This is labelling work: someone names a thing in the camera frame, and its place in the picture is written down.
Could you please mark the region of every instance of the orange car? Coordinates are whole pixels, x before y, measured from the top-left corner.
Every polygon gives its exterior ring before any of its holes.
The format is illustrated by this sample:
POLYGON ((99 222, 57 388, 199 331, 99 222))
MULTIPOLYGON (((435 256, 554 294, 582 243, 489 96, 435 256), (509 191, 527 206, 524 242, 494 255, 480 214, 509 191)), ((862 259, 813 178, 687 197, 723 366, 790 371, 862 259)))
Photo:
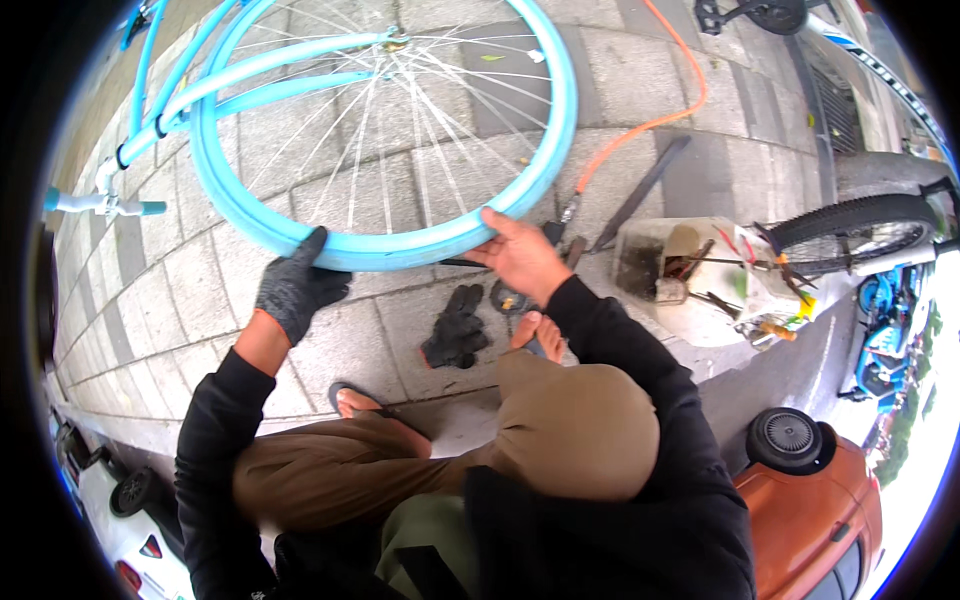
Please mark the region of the orange car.
POLYGON ((879 563, 879 483, 857 444, 792 408, 748 428, 733 482, 750 507, 760 600, 850 600, 879 563))

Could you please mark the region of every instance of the black jacket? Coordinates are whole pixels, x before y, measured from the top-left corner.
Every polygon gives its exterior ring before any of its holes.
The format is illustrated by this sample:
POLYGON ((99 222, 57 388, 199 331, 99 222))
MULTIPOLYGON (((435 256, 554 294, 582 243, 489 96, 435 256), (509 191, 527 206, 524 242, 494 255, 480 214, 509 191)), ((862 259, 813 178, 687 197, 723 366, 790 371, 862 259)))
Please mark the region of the black jacket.
MULTIPOLYGON (((489 468, 470 469, 464 497, 483 596, 756 597, 750 515, 690 371, 616 300, 598 299, 577 277, 546 313, 582 363, 614 365, 646 390, 660 420, 660 454, 646 486, 623 504, 546 497, 489 468)), ((177 500, 197 597, 397 598, 372 575, 370 524, 280 536, 276 576, 260 553, 256 528, 232 502, 230 478, 274 385, 231 350, 198 386, 183 422, 177 500)))

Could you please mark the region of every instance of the bicycle wheel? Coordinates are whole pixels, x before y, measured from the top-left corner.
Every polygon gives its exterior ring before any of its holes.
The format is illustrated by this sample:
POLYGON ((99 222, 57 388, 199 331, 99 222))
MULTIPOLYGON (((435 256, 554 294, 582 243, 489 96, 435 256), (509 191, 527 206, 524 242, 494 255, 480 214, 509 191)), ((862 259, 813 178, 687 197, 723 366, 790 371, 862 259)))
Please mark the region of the bicycle wheel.
POLYGON ((818 208, 771 230, 794 271, 821 275, 930 241, 933 209, 920 196, 890 194, 818 208))
POLYGON ((482 205, 517 218, 559 173, 576 85, 559 33, 532 0, 254 0, 222 31, 202 75, 303 40, 392 26, 409 40, 291 62, 191 107, 201 184, 269 250, 289 254, 323 225, 331 233, 317 266, 436 262, 490 239, 482 205), (218 103, 331 73, 368 75, 240 112, 240 157, 227 158, 235 136, 218 134, 218 103))

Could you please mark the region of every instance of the brown pants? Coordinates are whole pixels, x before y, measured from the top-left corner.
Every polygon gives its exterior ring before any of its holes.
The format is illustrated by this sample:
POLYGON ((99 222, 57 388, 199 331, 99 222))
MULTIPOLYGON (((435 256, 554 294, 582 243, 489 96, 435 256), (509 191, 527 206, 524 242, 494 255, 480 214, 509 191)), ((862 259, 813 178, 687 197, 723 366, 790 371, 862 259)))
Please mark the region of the brown pants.
POLYGON ((625 501, 653 470, 660 429, 650 397, 609 365, 562 367, 528 350, 500 357, 496 439, 420 459, 388 421, 359 412, 257 438, 237 461, 240 510, 282 530, 386 516, 419 493, 459 493, 487 465, 552 496, 625 501))

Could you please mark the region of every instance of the bare hand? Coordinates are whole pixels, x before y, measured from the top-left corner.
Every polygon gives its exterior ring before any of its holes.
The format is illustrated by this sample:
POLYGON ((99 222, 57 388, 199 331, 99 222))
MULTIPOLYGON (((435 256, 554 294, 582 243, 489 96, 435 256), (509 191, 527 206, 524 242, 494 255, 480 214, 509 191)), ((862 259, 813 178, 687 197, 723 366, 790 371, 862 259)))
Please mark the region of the bare hand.
POLYGON ((480 218, 498 235, 464 253, 469 260, 493 269, 503 282, 520 294, 546 307, 550 297, 573 272, 557 256, 538 228, 514 221, 507 215, 484 207, 480 218))

